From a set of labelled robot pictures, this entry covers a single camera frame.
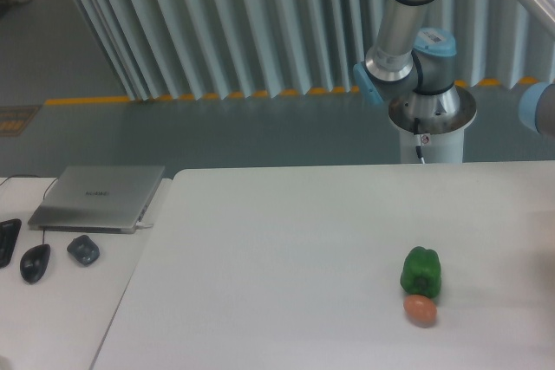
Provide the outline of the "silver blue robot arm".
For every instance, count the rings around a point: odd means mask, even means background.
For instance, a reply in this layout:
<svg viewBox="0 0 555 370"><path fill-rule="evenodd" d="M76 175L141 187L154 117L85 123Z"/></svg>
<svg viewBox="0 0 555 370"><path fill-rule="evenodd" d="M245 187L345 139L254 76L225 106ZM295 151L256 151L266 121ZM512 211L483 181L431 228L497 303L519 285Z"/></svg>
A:
<svg viewBox="0 0 555 370"><path fill-rule="evenodd" d="M385 0L376 39L353 71L401 130L459 131L476 115L460 81L553 81L554 0Z"/></svg>

